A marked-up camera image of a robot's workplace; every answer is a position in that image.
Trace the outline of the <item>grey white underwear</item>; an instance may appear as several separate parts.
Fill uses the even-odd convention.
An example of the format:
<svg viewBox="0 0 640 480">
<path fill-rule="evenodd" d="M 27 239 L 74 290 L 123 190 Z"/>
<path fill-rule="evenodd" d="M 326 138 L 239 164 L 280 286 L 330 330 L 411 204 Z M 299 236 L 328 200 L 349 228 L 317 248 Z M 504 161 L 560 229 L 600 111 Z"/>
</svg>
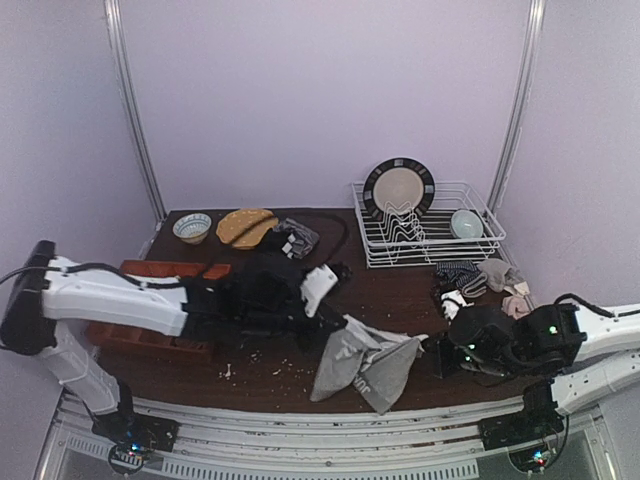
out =
<svg viewBox="0 0 640 480">
<path fill-rule="evenodd" d="M 410 336 L 370 327 L 346 315 L 333 332 L 316 371 L 310 400 L 326 400 L 353 387 L 379 415 L 403 394 L 410 370 L 424 353 L 427 334 Z"/>
</svg>

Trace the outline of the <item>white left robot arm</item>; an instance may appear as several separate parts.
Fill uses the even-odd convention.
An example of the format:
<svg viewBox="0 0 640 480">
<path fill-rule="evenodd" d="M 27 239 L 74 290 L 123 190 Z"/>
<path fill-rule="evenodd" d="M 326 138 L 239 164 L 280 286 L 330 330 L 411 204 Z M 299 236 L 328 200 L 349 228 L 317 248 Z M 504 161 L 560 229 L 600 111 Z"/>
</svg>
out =
<svg viewBox="0 0 640 480">
<path fill-rule="evenodd" d="M 68 321 L 137 327 L 195 342 L 223 333 L 307 340 L 346 325 L 325 301 L 341 281 L 337 265 L 302 269 L 258 254 L 238 272 L 218 279 L 207 273 L 131 275 L 104 263 L 75 263 L 57 255 L 53 242 L 41 241 L 25 265 L 6 276 L 14 284 L 1 317 L 1 346 L 41 358 L 83 402 L 99 431 L 123 442 L 144 429 L 130 390 L 91 358 Z"/>
</svg>

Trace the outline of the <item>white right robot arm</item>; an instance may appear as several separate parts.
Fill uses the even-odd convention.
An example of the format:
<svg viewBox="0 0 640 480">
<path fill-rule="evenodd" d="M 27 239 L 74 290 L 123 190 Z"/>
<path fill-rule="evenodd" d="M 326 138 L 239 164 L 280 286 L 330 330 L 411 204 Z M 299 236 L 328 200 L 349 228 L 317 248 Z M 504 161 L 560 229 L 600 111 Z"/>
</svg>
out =
<svg viewBox="0 0 640 480">
<path fill-rule="evenodd" d="M 514 319 L 497 306 L 445 298 L 449 327 L 423 345 L 446 378 L 466 370 L 502 381 L 532 376 L 521 410 L 479 421 L 487 450 L 568 428 L 569 417 L 639 379 L 639 307 L 599 307 L 567 293 Z"/>
</svg>

